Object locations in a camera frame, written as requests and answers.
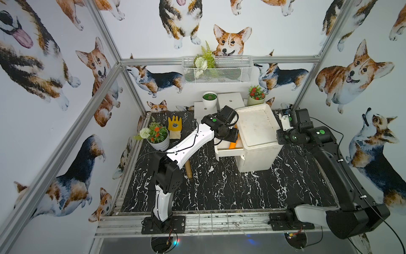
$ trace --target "mounting plate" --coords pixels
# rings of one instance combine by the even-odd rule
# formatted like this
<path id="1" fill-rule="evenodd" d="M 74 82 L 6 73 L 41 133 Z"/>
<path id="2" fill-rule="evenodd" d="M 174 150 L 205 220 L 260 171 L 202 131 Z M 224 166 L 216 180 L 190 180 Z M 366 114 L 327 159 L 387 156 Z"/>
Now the mounting plate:
<path id="1" fill-rule="evenodd" d="M 145 217 L 141 234 L 169 234 L 171 228 L 173 228 L 177 234 L 183 234 L 185 232 L 185 223 L 185 216 L 172 216 L 171 227 L 166 226 L 164 230 L 161 230 L 153 221 L 152 217 Z"/>

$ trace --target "white box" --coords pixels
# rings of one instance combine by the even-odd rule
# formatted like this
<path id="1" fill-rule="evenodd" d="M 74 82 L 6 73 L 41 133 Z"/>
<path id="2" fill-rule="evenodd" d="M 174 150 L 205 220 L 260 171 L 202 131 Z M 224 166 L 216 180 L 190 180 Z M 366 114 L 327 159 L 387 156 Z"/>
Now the white box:
<path id="1" fill-rule="evenodd" d="M 283 145 L 278 144 L 277 120 L 267 104 L 237 110 L 240 116 L 237 127 L 244 154 L 236 156 L 240 172 L 267 170 L 278 156 Z"/>

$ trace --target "metal grid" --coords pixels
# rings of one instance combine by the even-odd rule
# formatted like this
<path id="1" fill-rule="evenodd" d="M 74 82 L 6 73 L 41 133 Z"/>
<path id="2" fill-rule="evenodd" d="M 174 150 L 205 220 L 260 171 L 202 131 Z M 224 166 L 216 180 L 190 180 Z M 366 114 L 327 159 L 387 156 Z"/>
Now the metal grid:
<path id="1" fill-rule="evenodd" d="M 251 56 L 229 58 L 218 56 L 214 60 L 217 68 L 206 69 L 201 75 L 199 68 L 194 68 L 195 56 L 186 56 L 182 59 L 185 83 L 247 83 L 251 80 L 253 60 Z"/>

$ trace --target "white flower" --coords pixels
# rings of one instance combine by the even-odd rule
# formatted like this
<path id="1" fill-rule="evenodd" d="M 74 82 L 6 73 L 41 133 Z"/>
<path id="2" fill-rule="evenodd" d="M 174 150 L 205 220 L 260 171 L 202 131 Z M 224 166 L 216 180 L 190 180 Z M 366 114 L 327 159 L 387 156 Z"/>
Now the white flower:
<path id="1" fill-rule="evenodd" d="M 140 130 L 140 136 L 141 136 L 143 139 L 149 138 L 149 135 L 150 135 L 150 129 L 148 129 L 148 128 L 142 128 L 142 129 Z"/>

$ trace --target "plant pot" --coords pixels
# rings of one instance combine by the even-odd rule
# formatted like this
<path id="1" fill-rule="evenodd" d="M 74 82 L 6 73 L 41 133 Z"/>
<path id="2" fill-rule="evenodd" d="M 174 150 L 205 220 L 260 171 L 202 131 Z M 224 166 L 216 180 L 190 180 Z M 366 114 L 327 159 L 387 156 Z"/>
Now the plant pot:
<path id="1" fill-rule="evenodd" d="M 216 98 L 214 100 L 206 100 L 204 97 L 204 95 L 208 94 L 208 93 L 212 93 L 216 95 Z M 218 95 L 215 92 L 205 92 L 202 96 L 202 100 L 203 100 L 203 105 L 205 108 L 207 109 L 212 109 L 216 106 L 217 104 L 217 100 L 218 100 Z"/>
<path id="2" fill-rule="evenodd" d="M 256 99 L 252 98 L 251 96 L 248 96 L 247 106 L 263 104 L 264 102 L 265 102 L 265 98 L 262 100 L 256 100 Z"/>
<path id="3" fill-rule="evenodd" d="M 151 143 L 148 139 L 147 139 L 147 141 L 153 148 L 155 148 L 155 150 L 165 151 L 169 147 L 169 133 L 168 133 L 168 136 L 166 137 L 166 139 L 160 143 Z"/>

